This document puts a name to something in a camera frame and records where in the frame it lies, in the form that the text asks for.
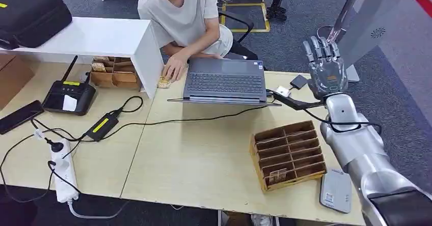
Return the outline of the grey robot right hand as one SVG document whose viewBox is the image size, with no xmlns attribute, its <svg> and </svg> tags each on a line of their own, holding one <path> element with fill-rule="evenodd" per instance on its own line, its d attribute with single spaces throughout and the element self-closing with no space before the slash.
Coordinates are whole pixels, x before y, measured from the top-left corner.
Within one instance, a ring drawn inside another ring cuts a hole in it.
<svg viewBox="0 0 432 226">
<path fill-rule="evenodd" d="M 311 36 L 303 41 L 311 79 L 309 89 L 316 99 L 327 95 L 345 92 L 348 87 L 347 73 L 339 47 L 324 37 Z"/>
</svg>

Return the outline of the person's left hand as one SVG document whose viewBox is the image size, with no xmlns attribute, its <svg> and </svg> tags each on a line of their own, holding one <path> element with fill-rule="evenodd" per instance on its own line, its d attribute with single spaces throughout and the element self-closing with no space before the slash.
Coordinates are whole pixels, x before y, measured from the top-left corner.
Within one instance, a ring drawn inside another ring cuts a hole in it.
<svg viewBox="0 0 432 226">
<path fill-rule="evenodd" d="M 183 72 L 186 69 L 186 65 L 187 57 L 176 53 L 168 59 L 161 75 L 164 79 L 174 82 L 181 79 Z"/>
</svg>

